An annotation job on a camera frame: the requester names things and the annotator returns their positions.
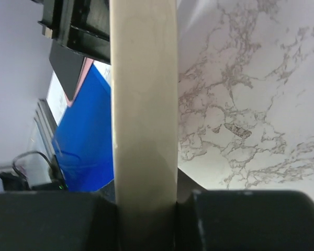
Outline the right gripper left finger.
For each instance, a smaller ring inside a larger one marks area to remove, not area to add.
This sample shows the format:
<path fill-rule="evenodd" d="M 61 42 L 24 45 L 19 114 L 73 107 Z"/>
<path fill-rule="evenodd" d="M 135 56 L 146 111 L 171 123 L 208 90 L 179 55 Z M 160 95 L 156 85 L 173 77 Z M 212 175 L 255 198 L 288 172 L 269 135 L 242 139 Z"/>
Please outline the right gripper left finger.
<path fill-rule="evenodd" d="M 0 193 L 0 250 L 117 249 L 116 206 L 98 193 Z"/>

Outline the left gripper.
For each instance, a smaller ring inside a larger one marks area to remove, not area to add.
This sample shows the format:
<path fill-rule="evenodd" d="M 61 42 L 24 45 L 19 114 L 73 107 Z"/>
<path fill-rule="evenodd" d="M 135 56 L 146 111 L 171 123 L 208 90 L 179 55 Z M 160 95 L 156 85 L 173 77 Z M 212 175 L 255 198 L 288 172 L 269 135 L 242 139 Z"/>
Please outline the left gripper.
<path fill-rule="evenodd" d="M 40 0 L 42 34 L 91 59 L 110 64 L 109 1 Z"/>

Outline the pink cream branch plate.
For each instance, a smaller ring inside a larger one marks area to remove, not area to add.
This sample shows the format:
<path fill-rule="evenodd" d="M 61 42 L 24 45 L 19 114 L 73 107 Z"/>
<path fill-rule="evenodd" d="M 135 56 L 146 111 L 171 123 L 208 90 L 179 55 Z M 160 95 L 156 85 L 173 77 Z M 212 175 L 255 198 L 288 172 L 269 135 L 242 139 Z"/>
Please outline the pink cream branch plate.
<path fill-rule="evenodd" d="M 176 1 L 110 1 L 113 165 L 121 250 L 172 250 Z"/>

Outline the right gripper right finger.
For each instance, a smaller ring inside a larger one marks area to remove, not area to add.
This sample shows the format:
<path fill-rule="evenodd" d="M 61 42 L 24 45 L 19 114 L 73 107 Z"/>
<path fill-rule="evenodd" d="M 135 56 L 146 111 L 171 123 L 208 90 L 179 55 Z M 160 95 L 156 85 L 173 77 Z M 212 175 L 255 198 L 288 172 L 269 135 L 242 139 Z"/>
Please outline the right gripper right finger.
<path fill-rule="evenodd" d="M 176 250 L 314 250 L 314 201 L 292 190 L 207 190 L 178 172 Z"/>

